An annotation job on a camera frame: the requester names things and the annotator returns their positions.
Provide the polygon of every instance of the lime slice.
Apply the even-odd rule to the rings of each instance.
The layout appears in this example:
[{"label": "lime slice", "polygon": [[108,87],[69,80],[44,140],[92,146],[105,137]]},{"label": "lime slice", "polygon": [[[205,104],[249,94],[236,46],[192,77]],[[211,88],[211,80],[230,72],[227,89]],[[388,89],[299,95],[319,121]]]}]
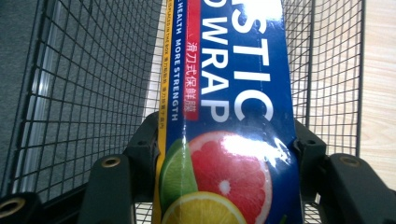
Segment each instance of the lime slice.
[{"label": "lime slice", "polygon": [[187,143],[177,139],[166,153],[160,174],[160,203],[163,213],[180,196],[198,191]]}]

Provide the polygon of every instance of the lemon slice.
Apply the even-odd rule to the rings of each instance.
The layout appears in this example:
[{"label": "lemon slice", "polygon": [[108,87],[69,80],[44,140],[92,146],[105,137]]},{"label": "lemon slice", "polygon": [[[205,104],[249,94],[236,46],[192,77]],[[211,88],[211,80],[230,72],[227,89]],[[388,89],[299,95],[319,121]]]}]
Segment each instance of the lemon slice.
[{"label": "lemon slice", "polygon": [[163,215],[163,224],[242,224],[246,223],[238,208],[228,199],[198,191],[181,196]]}]

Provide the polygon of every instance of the gray floor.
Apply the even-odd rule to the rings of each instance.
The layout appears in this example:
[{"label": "gray floor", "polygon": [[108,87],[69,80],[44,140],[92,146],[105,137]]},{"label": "gray floor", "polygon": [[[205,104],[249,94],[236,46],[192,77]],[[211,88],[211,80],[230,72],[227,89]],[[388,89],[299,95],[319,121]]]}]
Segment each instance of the gray floor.
[{"label": "gray floor", "polygon": [[35,1],[0,1],[0,174],[20,98],[21,84],[35,17]]},{"label": "gray floor", "polygon": [[[44,201],[86,182],[94,161],[122,152],[140,124],[161,1],[60,0],[54,8],[44,42],[27,57],[35,3],[0,3],[0,174],[9,180],[6,161],[16,158],[14,189]],[[20,99],[26,61],[35,66],[27,77],[42,85],[26,78]],[[11,141],[19,103],[24,135]]]}]

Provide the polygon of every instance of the metal wire grid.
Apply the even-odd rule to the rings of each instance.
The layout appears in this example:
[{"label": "metal wire grid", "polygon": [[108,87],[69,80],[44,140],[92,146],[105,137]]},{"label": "metal wire grid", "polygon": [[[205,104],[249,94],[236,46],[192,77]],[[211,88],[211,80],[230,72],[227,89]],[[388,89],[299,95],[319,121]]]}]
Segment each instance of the metal wire grid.
[{"label": "metal wire grid", "polygon": [[[36,191],[46,201],[85,183],[95,160],[123,151],[158,109],[161,4],[45,2],[32,80],[21,96],[30,109],[10,149],[10,191]],[[359,155],[363,2],[284,6],[296,118],[329,153]],[[137,204],[136,216],[150,223],[151,205]],[[319,223],[314,205],[305,208],[305,223]]]},{"label": "metal wire grid", "polygon": [[364,1],[284,6],[295,116],[329,154],[359,156]]},{"label": "metal wire grid", "polygon": [[146,99],[160,10],[155,0],[44,2],[8,192],[45,202],[125,149],[155,107]]}]

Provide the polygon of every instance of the fruit graphic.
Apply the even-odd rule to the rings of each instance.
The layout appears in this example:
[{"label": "fruit graphic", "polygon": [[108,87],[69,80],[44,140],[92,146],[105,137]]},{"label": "fruit graphic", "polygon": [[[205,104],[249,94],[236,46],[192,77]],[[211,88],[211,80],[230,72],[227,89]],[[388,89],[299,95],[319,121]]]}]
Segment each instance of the fruit graphic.
[{"label": "fruit graphic", "polygon": [[195,137],[189,146],[198,190],[229,199],[247,223],[263,223],[271,207],[272,183],[262,142],[211,132]]},{"label": "fruit graphic", "polygon": [[163,215],[163,224],[244,224],[246,221],[228,199],[198,191],[181,196]]},{"label": "fruit graphic", "polygon": [[198,191],[188,145],[175,141],[166,153],[160,174],[160,203],[163,213],[180,196]]}]

